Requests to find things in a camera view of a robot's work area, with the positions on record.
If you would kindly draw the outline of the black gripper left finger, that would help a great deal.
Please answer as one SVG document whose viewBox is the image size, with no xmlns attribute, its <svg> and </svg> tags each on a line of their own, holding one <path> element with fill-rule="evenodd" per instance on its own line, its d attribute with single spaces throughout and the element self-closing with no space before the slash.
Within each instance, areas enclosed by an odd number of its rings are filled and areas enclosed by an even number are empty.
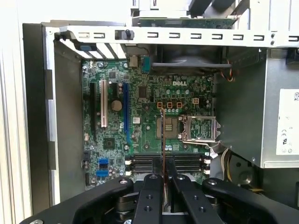
<svg viewBox="0 0 299 224">
<path fill-rule="evenodd" d="M 154 159 L 158 173 L 148 174 L 138 194 L 133 223 L 160 224 L 164 180 L 164 161 Z M 100 224 L 110 210 L 116 208 L 120 197 L 134 190 L 134 183 L 127 177 L 118 177 L 94 187 L 64 202 L 54 205 L 22 221 L 23 224 Z"/>
</svg>

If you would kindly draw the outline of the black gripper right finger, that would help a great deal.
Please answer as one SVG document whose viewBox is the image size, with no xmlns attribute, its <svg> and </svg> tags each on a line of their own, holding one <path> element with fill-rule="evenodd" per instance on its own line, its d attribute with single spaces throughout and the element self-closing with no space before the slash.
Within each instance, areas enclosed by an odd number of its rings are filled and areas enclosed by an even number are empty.
<svg viewBox="0 0 299 224">
<path fill-rule="evenodd" d="M 175 195 L 185 214 L 177 224 L 297 224 L 299 211 L 218 178 L 201 187 L 177 172 L 174 160 L 166 161 Z"/>
</svg>

